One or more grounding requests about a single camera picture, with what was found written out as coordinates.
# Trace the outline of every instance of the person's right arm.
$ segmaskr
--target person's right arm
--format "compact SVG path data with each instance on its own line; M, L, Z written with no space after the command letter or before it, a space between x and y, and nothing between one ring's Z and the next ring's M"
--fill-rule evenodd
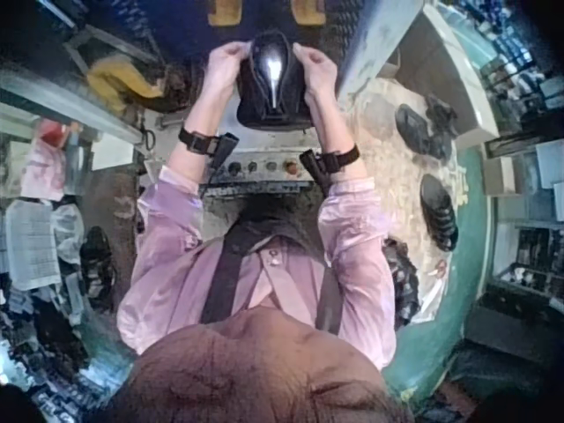
M306 102L324 152L354 147L335 97L337 66L321 51L294 44L306 72ZM395 296L390 267L382 252L388 221L362 159L331 177L330 194L319 212L319 231L345 300L339 337L380 369L396 350Z

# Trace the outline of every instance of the hand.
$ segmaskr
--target hand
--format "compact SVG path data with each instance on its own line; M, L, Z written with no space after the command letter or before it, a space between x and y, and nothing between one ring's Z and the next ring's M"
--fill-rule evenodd
M249 42L229 42L210 53L202 95L226 98L233 93L241 61L249 57Z
M304 67L307 104L312 107L313 100L318 100L320 97L334 99L337 65L323 52L301 46L297 42L293 44L293 53Z

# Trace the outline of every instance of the forearm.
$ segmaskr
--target forearm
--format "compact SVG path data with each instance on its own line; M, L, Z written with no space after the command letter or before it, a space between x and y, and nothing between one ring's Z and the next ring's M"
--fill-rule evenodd
M324 152L345 153L354 147L354 139L346 126L346 121L338 108L337 99L333 93L316 95L318 123L315 127ZM349 181L351 179L367 178L368 172L362 158L344 167L340 172L331 175L333 182Z
M202 93L190 110L184 129L187 132L198 132L206 136L215 135L228 100L228 97L225 99L218 95ZM189 152L186 145L178 142L167 165L191 181L201 183L204 177L205 156Z

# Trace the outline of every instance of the person's right hand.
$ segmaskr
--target person's right hand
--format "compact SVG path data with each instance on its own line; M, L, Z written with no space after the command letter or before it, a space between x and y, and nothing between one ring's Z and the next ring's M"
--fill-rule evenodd
M293 44L293 53L304 67L306 102L310 105L311 100L319 100L320 97L335 98L337 65L323 52L297 42Z

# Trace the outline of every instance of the wrist-mounted device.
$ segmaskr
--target wrist-mounted device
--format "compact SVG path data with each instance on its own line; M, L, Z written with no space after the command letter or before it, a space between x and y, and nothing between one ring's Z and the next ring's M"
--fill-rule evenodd
M208 137L197 132L188 132L184 128L180 130L178 139L186 145L189 152L210 156L212 169L220 168L239 143L239 138L230 132L219 137Z
M321 187L323 194L328 196L330 176L339 172L343 167L354 163L359 157L359 147L355 145L352 150L343 154L336 152L315 154L313 150L307 150L300 154L300 163L308 171L315 183Z

